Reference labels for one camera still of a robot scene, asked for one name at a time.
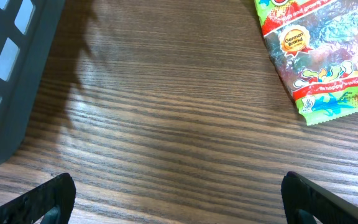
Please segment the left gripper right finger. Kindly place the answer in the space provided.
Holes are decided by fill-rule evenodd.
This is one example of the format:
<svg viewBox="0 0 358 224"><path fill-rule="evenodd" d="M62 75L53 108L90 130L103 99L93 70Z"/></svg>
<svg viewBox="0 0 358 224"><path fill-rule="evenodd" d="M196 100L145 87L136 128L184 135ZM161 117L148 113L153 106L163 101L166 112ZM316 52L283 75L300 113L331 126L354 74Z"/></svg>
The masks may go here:
<svg viewBox="0 0 358 224"><path fill-rule="evenodd" d="M357 206L296 172L283 177L281 195L288 224L358 224Z"/></svg>

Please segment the grey plastic shopping basket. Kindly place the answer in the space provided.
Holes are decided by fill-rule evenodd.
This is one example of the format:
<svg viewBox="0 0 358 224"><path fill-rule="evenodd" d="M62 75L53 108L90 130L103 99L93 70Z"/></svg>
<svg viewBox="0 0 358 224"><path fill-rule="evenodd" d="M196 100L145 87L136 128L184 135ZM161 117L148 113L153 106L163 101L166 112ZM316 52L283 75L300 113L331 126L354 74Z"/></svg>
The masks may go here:
<svg viewBox="0 0 358 224"><path fill-rule="evenodd" d="M0 1L0 165L24 139L64 5Z"/></svg>

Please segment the green Haribo candy bag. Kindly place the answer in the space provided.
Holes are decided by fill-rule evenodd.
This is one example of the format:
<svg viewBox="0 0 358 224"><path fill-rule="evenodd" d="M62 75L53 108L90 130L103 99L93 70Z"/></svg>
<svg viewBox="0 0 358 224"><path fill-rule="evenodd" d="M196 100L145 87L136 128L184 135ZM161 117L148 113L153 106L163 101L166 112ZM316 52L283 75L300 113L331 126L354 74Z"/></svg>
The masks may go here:
<svg viewBox="0 0 358 224"><path fill-rule="evenodd" d="M268 54L308 125L358 112L358 0L256 0Z"/></svg>

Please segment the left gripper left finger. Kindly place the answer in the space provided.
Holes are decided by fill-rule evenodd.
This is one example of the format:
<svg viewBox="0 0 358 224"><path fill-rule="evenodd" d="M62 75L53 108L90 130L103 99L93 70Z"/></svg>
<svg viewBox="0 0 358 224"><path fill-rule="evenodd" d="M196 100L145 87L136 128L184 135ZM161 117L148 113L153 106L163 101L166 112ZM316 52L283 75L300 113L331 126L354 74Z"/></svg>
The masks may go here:
<svg viewBox="0 0 358 224"><path fill-rule="evenodd" d="M0 206L0 223L68 224L76 197L75 183L62 173Z"/></svg>

